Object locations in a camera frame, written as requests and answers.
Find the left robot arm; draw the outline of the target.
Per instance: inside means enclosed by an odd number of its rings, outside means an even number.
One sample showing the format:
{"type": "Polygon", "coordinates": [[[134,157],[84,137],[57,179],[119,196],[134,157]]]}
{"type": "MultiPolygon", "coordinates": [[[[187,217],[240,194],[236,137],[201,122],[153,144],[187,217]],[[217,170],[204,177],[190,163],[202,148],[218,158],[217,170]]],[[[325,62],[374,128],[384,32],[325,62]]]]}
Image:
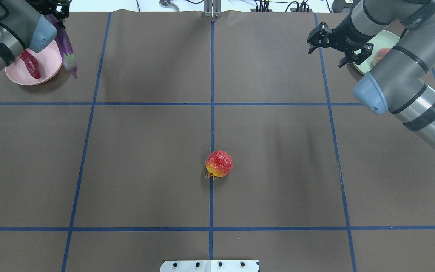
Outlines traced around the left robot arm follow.
{"type": "Polygon", "coordinates": [[[0,0],[0,71],[12,65],[25,50],[41,52],[57,36],[48,14],[69,16],[70,0],[0,0]]]}

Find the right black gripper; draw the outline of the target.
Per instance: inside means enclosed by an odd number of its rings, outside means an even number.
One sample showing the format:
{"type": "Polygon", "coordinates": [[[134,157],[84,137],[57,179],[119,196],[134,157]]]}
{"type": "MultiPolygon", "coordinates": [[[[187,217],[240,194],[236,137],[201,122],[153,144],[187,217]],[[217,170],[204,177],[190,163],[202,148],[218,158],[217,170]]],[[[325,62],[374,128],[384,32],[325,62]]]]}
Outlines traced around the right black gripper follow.
{"type": "Polygon", "coordinates": [[[373,50],[373,44],[368,43],[371,38],[373,32],[359,29],[353,22],[341,22],[335,29],[330,29],[328,24],[321,22],[308,35],[308,54],[317,48],[333,48],[344,53],[338,67],[363,63],[373,50]]]}

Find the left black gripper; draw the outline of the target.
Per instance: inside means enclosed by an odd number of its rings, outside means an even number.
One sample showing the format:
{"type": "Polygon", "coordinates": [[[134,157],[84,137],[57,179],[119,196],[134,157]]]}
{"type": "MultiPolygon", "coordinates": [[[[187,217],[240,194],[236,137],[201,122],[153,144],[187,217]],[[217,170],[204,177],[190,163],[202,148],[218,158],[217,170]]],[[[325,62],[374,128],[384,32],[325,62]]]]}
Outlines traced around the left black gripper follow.
{"type": "Polygon", "coordinates": [[[42,15],[53,14],[57,19],[69,17],[70,0],[29,0],[29,5],[42,15]]]}

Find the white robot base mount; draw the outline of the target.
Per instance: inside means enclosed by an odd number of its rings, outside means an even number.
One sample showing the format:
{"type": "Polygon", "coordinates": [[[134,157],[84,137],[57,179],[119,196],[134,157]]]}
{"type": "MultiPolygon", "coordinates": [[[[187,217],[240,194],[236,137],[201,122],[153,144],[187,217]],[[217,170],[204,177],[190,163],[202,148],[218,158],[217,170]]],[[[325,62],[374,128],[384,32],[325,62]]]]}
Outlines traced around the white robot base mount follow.
{"type": "Polygon", "coordinates": [[[259,272],[258,260],[169,260],[161,272],[259,272]]]}

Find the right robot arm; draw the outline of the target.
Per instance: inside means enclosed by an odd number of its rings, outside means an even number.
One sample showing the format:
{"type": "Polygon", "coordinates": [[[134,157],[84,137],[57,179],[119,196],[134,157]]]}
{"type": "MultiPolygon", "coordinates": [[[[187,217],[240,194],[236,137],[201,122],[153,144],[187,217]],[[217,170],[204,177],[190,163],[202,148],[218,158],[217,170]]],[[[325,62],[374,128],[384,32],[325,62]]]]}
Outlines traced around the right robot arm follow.
{"type": "Polygon", "coordinates": [[[308,35],[316,48],[344,53],[339,66],[363,63],[371,39],[394,21],[404,36],[355,85],[353,95],[369,110],[390,112],[435,149],[435,90],[422,77],[435,65],[435,0],[361,0],[334,29],[319,23],[308,35]]]}

